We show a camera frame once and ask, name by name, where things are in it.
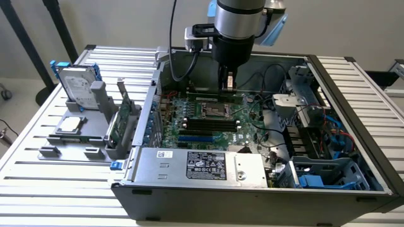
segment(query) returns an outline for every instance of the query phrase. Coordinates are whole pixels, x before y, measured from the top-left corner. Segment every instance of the sticker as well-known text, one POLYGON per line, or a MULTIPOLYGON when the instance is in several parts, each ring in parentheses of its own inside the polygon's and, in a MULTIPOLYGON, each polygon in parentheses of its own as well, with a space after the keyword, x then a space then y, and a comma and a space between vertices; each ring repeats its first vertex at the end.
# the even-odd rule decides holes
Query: sticker
POLYGON ((195 180, 225 181, 225 154, 187 152, 186 177, 195 180))
POLYGON ((83 108, 97 109, 89 82, 83 78, 71 76, 66 76, 63 79, 75 103, 83 108))
POLYGON ((171 151, 166 151, 166 150, 157 151, 157 157, 171 158, 171 151))

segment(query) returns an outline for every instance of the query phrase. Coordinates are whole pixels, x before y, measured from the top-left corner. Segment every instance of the black cable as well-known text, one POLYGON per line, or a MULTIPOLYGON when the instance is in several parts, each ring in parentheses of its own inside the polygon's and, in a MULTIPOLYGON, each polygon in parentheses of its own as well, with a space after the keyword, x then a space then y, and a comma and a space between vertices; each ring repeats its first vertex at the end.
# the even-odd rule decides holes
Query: black cable
POLYGON ((273 66, 278 66, 278 67, 282 69, 282 71, 283 71, 283 78, 285 78, 285 81, 286 81, 286 80, 287 80, 287 77, 286 77, 287 72, 286 72, 285 68, 282 67, 282 65, 281 65, 281 64, 277 64, 277 63, 270 64, 270 65, 266 67, 265 72, 263 72, 263 77, 266 76, 267 69, 271 68, 273 66))
POLYGON ((255 36, 254 38, 259 38, 266 33, 270 20, 271 20, 271 12, 267 12, 263 30, 261 31, 259 35, 255 36))
POLYGON ((307 108, 307 107, 310 107, 310 106, 317 106, 317 107, 319 107, 319 108, 322 109, 322 113, 325 113, 325 109, 323 109, 323 107, 322 107, 319 104, 310 103, 310 104, 307 104, 306 106, 303 106, 303 107, 294 113, 294 115, 293 115, 293 117, 290 118, 290 120, 293 120, 293 119, 297 117, 298 112, 301 112, 305 108, 307 108))
MULTIPOLYGON (((281 143, 281 144, 277 144, 277 145, 274 145, 274 146, 265 146, 265 145, 262 145, 262 143, 261 143, 262 137, 263 137, 263 136, 261 136, 261 137, 258 138, 257 144, 258 144, 261 147, 263 147, 263 148, 269 148, 269 149, 270 149, 270 148, 278 147, 278 146, 281 146, 281 145, 285 145, 285 143, 281 143)), ((267 155, 263 155, 263 154, 259 152, 258 149, 257 149, 257 152, 258 152, 258 154, 259 154, 262 157, 267 158, 269 154, 267 154, 267 155)))
POLYGON ((246 85, 246 83, 250 81, 250 79, 253 78, 254 75, 261 76, 261 77, 262 77, 262 81, 265 81, 263 75, 262 75, 259 72, 254 72, 254 73, 251 74, 251 76, 245 80, 245 82, 243 82, 239 86, 237 86, 237 89, 239 89, 241 87, 243 87, 243 86, 246 85))
POLYGON ((7 129, 18 136, 18 134, 15 133, 14 130, 11 130, 11 128, 10 128, 10 126, 7 125, 7 123, 5 122, 5 120, 1 120, 1 119, 0 119, 0 122, 2 122, 2 123, 6 125, 7 129))
MULTIPOLYGON (((257 103, 259 103, 259 102, 266 102, 266 101, 270 100, 270 99, 271 99, 271 98, 266 98, 266 99, 263 99, 263 100, 255 102, 255 103, 253 104, 250 110, 249 110, 249 114, 247 114, 247 115, 250 116, 250 112, 251 112, 253 108, 255 107, 257 103)), ((262 128, 262 127, 257 126, 251 121, 250 121, 250 125, 251 125, 254 128, 257 128, 257 129, 261 129, 261 130, 265 130, 265 131, 274 131, 274 132, 279 133, 281 135, 283 135, 281 131, 274 130, 274 129, 262 128)))
POLYGON ((174 12, 175 12, 175 5, 177 5, 177 0, 174 0, 174 3, 173 3, 173 6, 171 6, 171 13, 170 13, 170 21, 169 21, 169 42, 167 42, 167 45, 169 45, 169 49, 167 49, 167 56, 169 56, 169 68, 170 68, 170 76, 171 76, 171 79, 175 81, 175 82, 179 82, 186 76, 189 76, 193 68, 194 68, 194 65, 195 65, 195 62, 197 62, 197 57, 199 55, 199 52, 198 51, 194 51, 193 52, 193 59, 191 59, 191 63, 190 63, 190 66, 185 72, 185 74, 177 78, 175 75, 174 75, 174 70, 173 70, 173 64, 171 64, 171 24, 173 24, 173 18, 174 18, 174 12))

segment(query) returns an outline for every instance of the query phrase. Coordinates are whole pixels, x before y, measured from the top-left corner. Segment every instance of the circuit board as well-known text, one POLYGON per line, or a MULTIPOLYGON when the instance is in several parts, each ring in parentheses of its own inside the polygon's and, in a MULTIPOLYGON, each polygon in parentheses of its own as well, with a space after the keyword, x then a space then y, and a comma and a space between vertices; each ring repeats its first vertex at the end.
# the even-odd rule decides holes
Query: circuit board
POLYGON ((259 108, 255 105, 254 109, 250 109, 255 101, 249 95, 239 94, 237 99, 241 102, 235 104, 198 101, 194 98, 182 97, 162 99, 162 147, 207 150, 250 147, 255 150, 255 144, 253 147, 251 145, 262 132, 250 125, 250 121, 262 127, 262 121, 258 120, 259 108), (211 130, 206 128, 207 124, 211 124, 211 130), (197 130, 203 131, 207 136, 199 134, 183 136, 185 131, 197 130))
POLYGON ((126 130, 127 117, 130 114, 130 99, 127 93, 122 94, 122 101, 113 119, 109 142, 115 145, 122 138, 126 130))

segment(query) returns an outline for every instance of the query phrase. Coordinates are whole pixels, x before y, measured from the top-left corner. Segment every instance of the metal panel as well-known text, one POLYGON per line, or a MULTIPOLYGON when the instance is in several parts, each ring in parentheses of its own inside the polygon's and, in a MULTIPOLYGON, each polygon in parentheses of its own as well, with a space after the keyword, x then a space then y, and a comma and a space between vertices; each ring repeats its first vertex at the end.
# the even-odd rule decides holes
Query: metal panel
MULTIPOLYGON (((94 51, 83 51, 79 59, 83 61, 89 54, 91 54, 93 58, 98 58, 101 55, 105 58, 135 60, 135 56, 138 58, 142 58, 143 55, 147 57, 153 56, 154 50, 97 47, 94 51)), ((321 62, 347 64, 342 58, 335 57, 323 57, 321 62)), ((101 75, 106 84, 113 85, 117 78, 125 78, 125 83, 141 83, 137 80, 142 80, 141 78, 147 80, 151 73, 135 70, 101 69, 101 75)), ((107 94, 110 96, 118 95, 117 92, 107 92, 107 94)), ((350 97, 350 101, 378 97, 374 95, 343 95, 350 97)), ((45 135, 47 130, 55 125, 65 111, 65 97, 62 89, 57 86, 0 160, 0 226, 193 226, 194 224, 186 223, 155 224, 130 220, 110 192, 110 182, 106 181, 106 179, 114 181, 121 179, 123 173, 107 173, 105 164, 54 162, 37 159, 38 152, 34 147, 42 142, 42 138, 34 138, 34 136, 45 135)), ((365 122, 377 122, 377 119, 379 121, 397 120, 397 118, 390 118, 389 116, 394 116, 394 114, 386 116, 379 114, 378 118, 373 113, 369 113, 362 118, 366 119, 365 122)), ((404 160, 404 149, 381 149, 389 160, 398 161, 393 165, 401 168, 404 166, 401 163, 404 160)), ((201 227, 227 226, 197 225, 201 227)), ((353 220, 351 223, 345 224, 343 227, 402 227, 402 225, 404 207, 387 214, 369 213, 353 220)))
POLYGON ((338 63, 343 65, 343 69, 335 70, 334 67, 329 65, 329 59, 319 58, 319 62, 329 73, 349 75, 338 77, 330 75, 330 77, 378 144, 381 151, 386 158, 391 160, 395 171, 401 173, 404 170, 404 159, 401 159, 399 154, 399 151, 404 150, 402 111, 383 94, 355 62, 342 63, 341 61, 342 60, 338 60, 338 63))

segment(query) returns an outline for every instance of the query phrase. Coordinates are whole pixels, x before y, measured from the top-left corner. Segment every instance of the aluminum rail table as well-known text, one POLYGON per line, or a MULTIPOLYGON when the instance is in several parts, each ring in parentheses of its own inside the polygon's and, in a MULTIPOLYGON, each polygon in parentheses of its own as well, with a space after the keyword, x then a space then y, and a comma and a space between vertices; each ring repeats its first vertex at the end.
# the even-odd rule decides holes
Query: aluminum rail table
MULTIPOLYGON (((119 48, 97 46, 85 50, 77 60, 81 64, 99 65, 106 83, 107 95, 118 103, 117 78, 125 78, 129 97, 139 105, 145 92, 142 85, 154 70, 153 49, 119 48)), ((355 105, 355 99, 367 97, 371 92, 370 82, 365 80, 357 66, 343 58, 318 57, 331 74, 343 95, 355 105), (355 83, 347 83, 347 75, 355 83), (363 94, 349 94, 347 86, 361 86, 363 94)), ((213 224, 135 222, 130 220, 109 189, 110 181, 121 178, 121 172, 110 173, 107 164, 67 161, 45 161, 37 159, 38 147, 46 142, 45 136, 53 131, 66 110, 66 95, 58 85, 34 114, 11 147, 0 160, 0 226, 217 226, 213 224)), ((378 131, 373 129, 374 139, 378 131)), ((385 149, 398 173, 404 174, 404 150, 385 149)), ((402 227, 404 207, 386 214, 369 213, 343 227, 402 227)))

